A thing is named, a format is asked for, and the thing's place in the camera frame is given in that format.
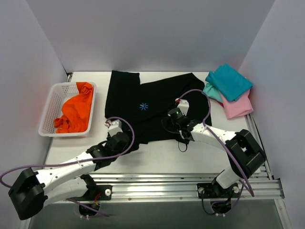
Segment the black t shirt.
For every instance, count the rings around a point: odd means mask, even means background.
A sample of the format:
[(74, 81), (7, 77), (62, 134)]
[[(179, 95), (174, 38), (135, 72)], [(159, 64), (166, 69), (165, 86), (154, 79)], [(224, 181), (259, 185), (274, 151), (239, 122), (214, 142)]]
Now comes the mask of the black t shirt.
[(125, 119), (134, 129), (132, 151), (140, 144), (174, 139), (182, 141), (178, 134), (166, 131), (167, 112), (176, 107), (175, 99), (182, 96), (189, 103), (187, 116), (192, 120), (212, 125), (208, 114), (207, 98), (198, 90), (205, 84), (193, 73), (178, 75), (151, 83), (141, 83), (139, 73), (112, 71), (105, 117)]

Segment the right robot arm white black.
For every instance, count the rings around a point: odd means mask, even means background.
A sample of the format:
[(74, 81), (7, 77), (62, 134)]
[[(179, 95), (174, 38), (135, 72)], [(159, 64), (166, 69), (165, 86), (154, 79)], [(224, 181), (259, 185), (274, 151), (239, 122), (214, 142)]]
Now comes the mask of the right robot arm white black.
[(168, 112), (168, 118), (182, 139), (207, 143), (227, 153), (230, 166), (215, 178), (211, 186), (217, 197), (224, 196), (240, 179), (249, 179), (266, 161), (264, 150), (246, 129), (239, 132), (218, 129), (191, 120), (178, 107)]

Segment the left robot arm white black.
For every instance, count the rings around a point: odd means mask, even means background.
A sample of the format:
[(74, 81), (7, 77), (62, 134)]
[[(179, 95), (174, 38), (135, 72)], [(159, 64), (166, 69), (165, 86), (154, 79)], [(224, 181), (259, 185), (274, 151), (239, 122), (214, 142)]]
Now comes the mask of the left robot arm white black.
[(134, 132), (117, 132), (64, 163), (39, 166), (38, 170), (22, 167), (8, 192), (19, 219), (29, 219), (45, 206), (64, 199), (93, 199), (96, 184), (90, 173), (128, 153), (134, 140)]

